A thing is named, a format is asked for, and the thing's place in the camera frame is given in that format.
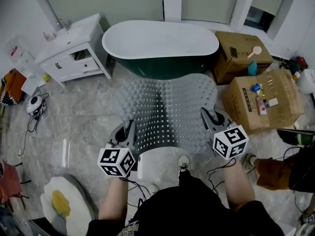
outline bathroom vanity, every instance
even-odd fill
[[[103,31],[100,15],[95,14],[57,32],[57,37],[47,43],[35,63],[64,87],[64,81],[104,73],[107,52],[102,46]]]

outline cardboard box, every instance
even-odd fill
[[[256,83],[263,85],[266,100],[278,100],[278,105],[267,108],[264,116],[259,115],[257,93],[252,92]],[[225,111],[247,134],[291,126],[303,114],[297,86],[284,69],[234,78],[223,92],[222,101]]]
[[[235,77],[247,76],[248,66],[257,62],[257,75],[263,73],[273,62],[271,55],[257,36],[248,34],[217,31],[219,57],[214,66],[214,76],[218,84],[228,84]],[[254,46],[260,46],[261,54],[254,54],[249,59]]]

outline faucet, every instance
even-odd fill
[[[62,28],[65,28],[66,31],[70,29],[71,23],[68,20],[68,24],[66,24],[63,19],[59,18],[57,21],[57,25],[61,26]]]

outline red cloth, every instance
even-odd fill
[[[22,192],[18,172],[13,165],[9,165],[2,160],[3,175],[0,178],[0,190],[2,193],[2,203],[8,201],[11,196]]]

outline white bucket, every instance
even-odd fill
[[[303,94],[315,92],[315,69],[305,69],[297,80],[296,85]]]

